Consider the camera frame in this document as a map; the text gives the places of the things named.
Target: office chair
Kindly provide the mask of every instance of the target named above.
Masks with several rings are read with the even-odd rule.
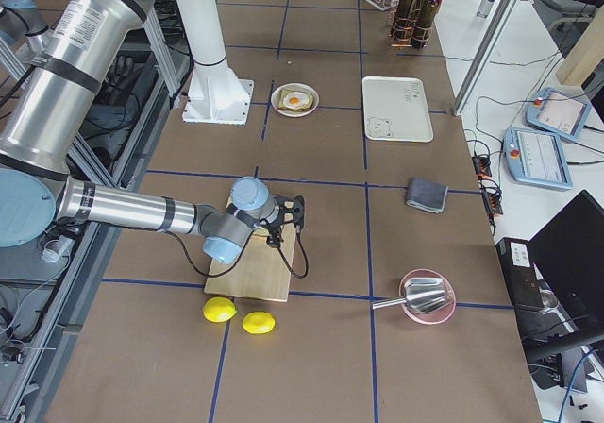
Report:
[[[541,0],[550,8],[558,11],[562,14],[562,18],[555,20],[547,31],[552,31],[557,28],[558,31],[562,31],[564,24],[568,22],[586,22],[590,23],[596,12],[596,7],[593,5],[587,5],[576,0]]]

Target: pink object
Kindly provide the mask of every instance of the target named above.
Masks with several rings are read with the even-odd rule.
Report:
[[[451,284],[446,280],[445,277],[443,277],[437,272],[434,272],[433,270],[415,269],[410,271],[410,273],[403,277],[403,279],[400,281],[400,284],[398,286],[398,294],[400,296],[402,296],[405,291],[405,283],[407,282],[407,280],[412,279],[413,277],[437,277],[439,279],[443,279],[443,283],[445,284],[445,291],[448,295],[448,298],[451,300],[451,303],[448,304],[446,307],[442,307],[440,310],[437,310],[434,313],[428,314],[414,313],[407,308],[407,305],[401,303],[403,311],[407,314],[408,317],[410,317],[415,322],[419,322],[420,324],[441,324],[445,322],[449,317],[453,315],[453,312],[455,312],[455,304],[457,302]]]

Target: computer monitor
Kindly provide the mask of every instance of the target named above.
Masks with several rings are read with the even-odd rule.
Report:
[[[575,321],[577,332],[529,349],[527,358],[583,344],[604,348],[604,209],[583,190],[528,242],[528,253],[569,316],[588,317]]]

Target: gray cloth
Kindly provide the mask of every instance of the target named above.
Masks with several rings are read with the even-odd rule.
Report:
[[[407,204],[422,211],[440,213],[445,208],[446,185],[422,178],[411,178],[407,189]]]

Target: blue cable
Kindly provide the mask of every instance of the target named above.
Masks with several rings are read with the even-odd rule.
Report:
[[[588,350],[587,352],[585,352],[583,354],[583,356],[581,357],[581,360],[579,360],[577,362],[577,366],[575,366],[575,369],[573,370],[573,374],[570,377],[570,381],[568,382],[568,387],[566,388],[566,393],[564,394],[564,399],[562,400],[562,406],[560,408],[560,413],[558,415],[558,420],[554,421],[554,420],[543,420],[544,423],[562,423],[562,415],[564,414],[564,408],[566,405],[566,401],[568,400],[568,397],[570,395],[570,391],[573,388],[573,383],[575,383],[575,378],[577,377],[577,373],[579,371],[579,368],[581,368],[581,366],[585,363],[585,361],[587,360],[587,358],[592,355],[594,352],[598,351],[599,349],[591,349]]]

